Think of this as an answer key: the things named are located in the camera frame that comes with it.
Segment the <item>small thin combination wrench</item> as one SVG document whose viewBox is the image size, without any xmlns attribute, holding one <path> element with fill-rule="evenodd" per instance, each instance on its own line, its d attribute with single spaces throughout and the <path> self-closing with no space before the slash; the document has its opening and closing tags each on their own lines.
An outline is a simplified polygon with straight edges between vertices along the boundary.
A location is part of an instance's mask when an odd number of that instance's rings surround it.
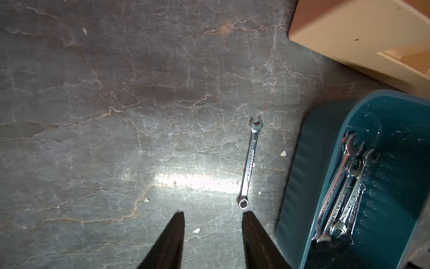
<svg viewBox="0 0 430 269">
<path fill-rule="evenodd" d="M 250 189 L 250 181 L 252 177 L 258 137 L 259 137 L 260 130 L 262 128 L 263 128 L 263 121 L 261 117 L 260 116 L 253 117 L 250 121 L 251 136 L 250 136 L 248 154 L 246 158 L 246 167 L 245 167 L 245 172 L 243 176 L 243 182 L 240 189 L 240 195 L 238 197 L 238 202 L 237 202 L 239 208 L 243 210 L 245 210 L 249 205 L 248 194 Z"/>
</svg>

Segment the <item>teal plastic storage tray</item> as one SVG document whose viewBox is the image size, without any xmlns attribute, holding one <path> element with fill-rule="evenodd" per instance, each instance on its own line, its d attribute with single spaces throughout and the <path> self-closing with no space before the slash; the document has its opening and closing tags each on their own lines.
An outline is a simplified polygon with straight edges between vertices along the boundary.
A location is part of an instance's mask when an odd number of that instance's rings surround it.
<svg viewBox="0 0 430 269">
<path fill-rule="evenodd" d="M 294 269 L 398 269 L 430 197 L 430 102 L 379 90 L 314 108 L 276 239 Z"/>
</svg>

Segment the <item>wooden desk file organizer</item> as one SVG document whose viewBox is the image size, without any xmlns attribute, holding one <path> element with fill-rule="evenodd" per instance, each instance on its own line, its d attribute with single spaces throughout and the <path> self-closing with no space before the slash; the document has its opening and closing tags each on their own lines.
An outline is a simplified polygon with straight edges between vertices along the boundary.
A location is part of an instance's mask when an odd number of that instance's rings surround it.
<svg viewBox="0 0 430 269">
<path fill-rule="evenodd" d="M 288 36 L 406 93 L 430 97 L 428 1 L 299 1 Z"/>
</svg>

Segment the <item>large combination wrench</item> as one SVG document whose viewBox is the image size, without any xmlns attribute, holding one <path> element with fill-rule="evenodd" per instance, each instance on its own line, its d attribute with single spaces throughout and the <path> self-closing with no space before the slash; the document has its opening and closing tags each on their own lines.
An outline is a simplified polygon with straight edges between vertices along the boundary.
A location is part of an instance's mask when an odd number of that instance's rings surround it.
<svg viewBox="0 0 430 269">
<path fill-rule="evenodd" d="M 348 166 L 349 164 L 355 164 L 357 157 L 364 148 L 364 141 L 357 141 L 357 132 L 353 131 L 347 133 L 347 135 L 348 137 L 345 137 L 341 143 L 340 149 L 342 155 L 324 197 L 316 223 L 315 235 L 312 238 L 313 241 L 317 241 L 321 237 L 330 236 L 329 232 L 327 232 L 327 227 L 330 229 L 329 220 L 333 215 L 336 215 L 337 199 L 340 197 L 339 192 L 344 182 L 344 177 L 347 174 Z"/>
</svg>

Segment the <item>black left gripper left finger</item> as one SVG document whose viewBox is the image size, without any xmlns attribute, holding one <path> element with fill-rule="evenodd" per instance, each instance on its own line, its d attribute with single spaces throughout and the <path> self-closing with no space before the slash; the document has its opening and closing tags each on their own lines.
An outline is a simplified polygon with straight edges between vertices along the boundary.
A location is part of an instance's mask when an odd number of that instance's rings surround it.
<svg viewBox="0 0 430 269">
<path fill-rule="evenodd" d="M 176 212 L 152 246 L 138 269 L 181 268 L 184 245 L 185 218 L 183 212 Z"/>
</svg>

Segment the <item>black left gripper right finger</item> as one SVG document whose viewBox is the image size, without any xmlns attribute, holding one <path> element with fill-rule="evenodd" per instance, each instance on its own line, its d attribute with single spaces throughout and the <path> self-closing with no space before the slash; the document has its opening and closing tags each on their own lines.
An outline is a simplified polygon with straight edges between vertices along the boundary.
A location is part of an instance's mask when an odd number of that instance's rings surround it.
<svg viewBox="0 0 430 269">
<path fill-rule="evenodd" d="M 242 231 L 247 269 L 291 269 L 252 211 L 243 213 Z"/>
</svg>

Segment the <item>medium combination wrench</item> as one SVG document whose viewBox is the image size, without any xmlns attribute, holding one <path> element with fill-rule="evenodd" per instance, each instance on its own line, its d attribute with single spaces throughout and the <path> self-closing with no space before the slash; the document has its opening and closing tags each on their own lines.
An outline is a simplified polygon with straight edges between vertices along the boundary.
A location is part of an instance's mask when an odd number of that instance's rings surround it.
<svg viewBox="0 0 430 269">
<path fill-rule="evenodd" d="M 362 167 L 362 160 L 360 159 L 354 159 L 348 163 L 345 169 L 346 177 L 338 193 L 337 200 L 334 203 L 334 206 L 327 219 L 327 223 L 325 224 L 324 230 L 321 232 L 321 234 L 318 236 L 316 240 L 317 243 L 331 242 L 332 227 L 339 215 L 339 212 L 343 208 L 345 200 L 347 199 L 347 195 L 350 190 L 350 185 L 352 184 L 354 178 L 359 174 L 361 167 Z"/>
</svg>

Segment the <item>long combination wrench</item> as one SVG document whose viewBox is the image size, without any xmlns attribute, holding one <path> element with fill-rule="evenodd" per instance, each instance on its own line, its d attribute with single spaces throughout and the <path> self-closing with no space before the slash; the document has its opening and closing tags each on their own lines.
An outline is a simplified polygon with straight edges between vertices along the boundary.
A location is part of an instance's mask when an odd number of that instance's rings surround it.
<svg viewBox="0 0 430 269">
<path fill-rule="evenodd" d="M 364 179 L 368 176 L 370 168 L 375 166 L 380 159 L 381 152 L 375 148 L 367 150 L 362 155 L 362 167 L 359 174 L 356 176 L 355 184 L 351 190 L 350 196 L 346 202 L 344 210 L 338 221 L 334 223 L 331 235 L 336 238 L 346 236 L 352 242 L 353 229 L 356 225 L 357 214 L 361 203 L 362 195 L 366 190 Z"/>
</svg>

